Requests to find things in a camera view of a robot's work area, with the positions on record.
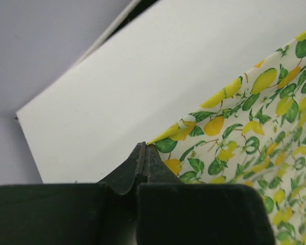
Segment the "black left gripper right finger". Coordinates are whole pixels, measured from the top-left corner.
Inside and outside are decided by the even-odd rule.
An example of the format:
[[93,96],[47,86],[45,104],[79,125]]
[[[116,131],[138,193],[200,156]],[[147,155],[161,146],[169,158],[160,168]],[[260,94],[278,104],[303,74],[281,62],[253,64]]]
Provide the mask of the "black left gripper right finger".
[[137,189],[138,244],[274,244],[262,197],[243,184],[185,184],[146,148]]

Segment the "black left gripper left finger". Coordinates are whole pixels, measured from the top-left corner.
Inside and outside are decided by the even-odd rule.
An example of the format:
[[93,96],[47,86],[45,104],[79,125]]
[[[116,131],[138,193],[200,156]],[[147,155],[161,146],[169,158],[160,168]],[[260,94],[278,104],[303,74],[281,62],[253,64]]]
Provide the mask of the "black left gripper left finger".
[[0,244],[136,244],[146,145],[97,183],[0,186]]

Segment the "lemon print skirt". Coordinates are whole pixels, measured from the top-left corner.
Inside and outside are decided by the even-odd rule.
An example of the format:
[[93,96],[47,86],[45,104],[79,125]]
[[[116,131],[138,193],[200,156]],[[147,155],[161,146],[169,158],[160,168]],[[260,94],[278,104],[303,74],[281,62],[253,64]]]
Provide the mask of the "lemon print skirt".
[[245,184],[276,244],[306,244],[306,30],[151,141],[186,184]]

